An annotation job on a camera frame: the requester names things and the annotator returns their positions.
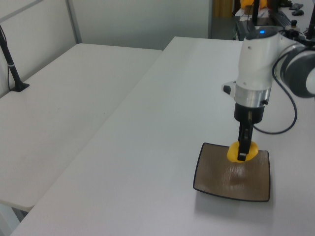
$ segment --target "keyboard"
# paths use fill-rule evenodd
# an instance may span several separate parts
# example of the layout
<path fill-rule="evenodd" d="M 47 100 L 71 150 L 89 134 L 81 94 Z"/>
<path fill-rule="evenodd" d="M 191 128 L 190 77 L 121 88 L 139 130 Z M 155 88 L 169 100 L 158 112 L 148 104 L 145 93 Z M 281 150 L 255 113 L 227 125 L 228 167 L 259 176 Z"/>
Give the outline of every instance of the keyboard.
<path fill-rule="evenodd" d="M 279 11 L 279 12 L 268 11 L 268 12 L 269 12 L 269 17 L 273 19 L 277 23 L 277 25 L 282 26 L 283 28 L 291 25 L 291 20 L 289 20 L 289 18 L 287 18 L 287 16 L 282 11 Z"/>

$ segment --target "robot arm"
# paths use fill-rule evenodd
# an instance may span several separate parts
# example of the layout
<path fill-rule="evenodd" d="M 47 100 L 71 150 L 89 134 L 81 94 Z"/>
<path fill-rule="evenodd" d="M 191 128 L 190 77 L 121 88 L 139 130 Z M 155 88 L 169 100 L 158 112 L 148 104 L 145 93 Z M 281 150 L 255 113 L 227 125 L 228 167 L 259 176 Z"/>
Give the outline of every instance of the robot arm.
<path fill-rule="evenodd" d="M 248 34 L 241 49 L 237 80 L 222 86 L 236 102 L 234 117 L 240 122 L 239 161 L 246 160 L 253 125 L 261 122 L 269 102 L 276 62 L 277 78 L 281 78 L 295 95 L 315 96 L 315 51 L 272 29 Z"/>

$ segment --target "computer mouse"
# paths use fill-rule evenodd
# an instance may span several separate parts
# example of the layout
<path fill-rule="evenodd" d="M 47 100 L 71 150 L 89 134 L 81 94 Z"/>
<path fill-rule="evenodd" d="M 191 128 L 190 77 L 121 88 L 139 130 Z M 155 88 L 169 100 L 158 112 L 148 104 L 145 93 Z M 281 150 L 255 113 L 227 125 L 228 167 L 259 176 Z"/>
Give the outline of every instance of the computer mouse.
<path fill-rule="evenodd" d="M 293 16 L 302 16 L 304 15 L 304 11 L 302 10 L 297 10 L 297 11 L 292 11 Z"/>

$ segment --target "black cable stand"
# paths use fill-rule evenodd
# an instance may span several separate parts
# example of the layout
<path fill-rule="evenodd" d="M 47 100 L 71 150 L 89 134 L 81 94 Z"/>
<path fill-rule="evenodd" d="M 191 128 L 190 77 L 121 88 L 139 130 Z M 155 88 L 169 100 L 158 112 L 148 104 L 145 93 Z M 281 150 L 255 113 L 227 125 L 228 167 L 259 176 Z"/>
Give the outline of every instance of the black cable stand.
<path fill-rule="evenodd" d="M 10 51 L 8 49 L 6 37 L 5 37 L 5 34 L 3 32 L 3 29 L 1 27 L 1 25 L 0 25 L 0 46 L 1 46 L 1 49 L 3 51 L 4 57 L 6 59 L 6 62 L 8 64 L 8 67 L 9 67 L 9 69 L 11 71 L 12 77 L 13 77 L 13 79 L 15 81 L 15 87 L 12 88 L 12 91 L 21 92 L 21 91 L 23 91 L 24 89 L 26 89 L 30 85 L 29 84 L 24 84 L 21 81 L 21 79 L 20 79 L 18 71 L 16 70 L 16 67 L 15 67 L 14 61 L 12 59 L 11 53 L 10 53 Z"/>

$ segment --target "square plate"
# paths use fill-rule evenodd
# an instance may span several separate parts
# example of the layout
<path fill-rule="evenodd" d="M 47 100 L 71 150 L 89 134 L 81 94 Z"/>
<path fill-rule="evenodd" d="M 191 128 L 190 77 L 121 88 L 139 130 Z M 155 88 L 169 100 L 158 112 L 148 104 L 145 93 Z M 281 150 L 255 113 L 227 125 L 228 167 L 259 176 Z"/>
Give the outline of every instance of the square plate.
<path fill-rule="evenodd" d="M 193 188 L 197 191 L 234 200 L 267 202 L 270 199 L 270 164 L 268 151 L 244 163 L 230 162 L 229 147 L 202 145 Z"/>

